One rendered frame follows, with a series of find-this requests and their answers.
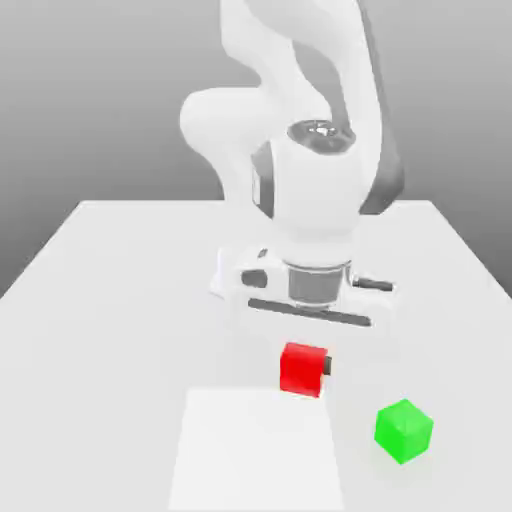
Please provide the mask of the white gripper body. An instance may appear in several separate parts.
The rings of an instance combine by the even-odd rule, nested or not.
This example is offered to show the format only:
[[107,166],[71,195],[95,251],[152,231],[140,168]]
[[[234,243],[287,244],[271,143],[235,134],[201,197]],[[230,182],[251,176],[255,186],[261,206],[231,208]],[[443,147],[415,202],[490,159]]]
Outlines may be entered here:
[[236,327],[261,335],[380,335],[395,324],[393,306],[361,300],[323,310],[249,297],[225,298],[223,303]]

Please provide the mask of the small red cube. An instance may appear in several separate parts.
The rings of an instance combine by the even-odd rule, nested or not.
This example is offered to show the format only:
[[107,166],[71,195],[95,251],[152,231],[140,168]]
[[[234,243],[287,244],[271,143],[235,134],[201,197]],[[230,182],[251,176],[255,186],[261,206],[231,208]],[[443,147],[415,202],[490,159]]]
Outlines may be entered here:
[[323,360],[326,355],[329,355],[326,348],[286,343],[280,356],[280,390],[318,398],[322,390]]

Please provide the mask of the small green cube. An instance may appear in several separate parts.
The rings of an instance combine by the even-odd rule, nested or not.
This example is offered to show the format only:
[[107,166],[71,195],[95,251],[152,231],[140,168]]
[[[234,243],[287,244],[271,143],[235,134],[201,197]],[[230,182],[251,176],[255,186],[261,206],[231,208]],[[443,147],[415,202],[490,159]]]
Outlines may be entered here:
[[374,440],[398,464],[405,464],[426,452],[434,421],[408,399],[377,412]]

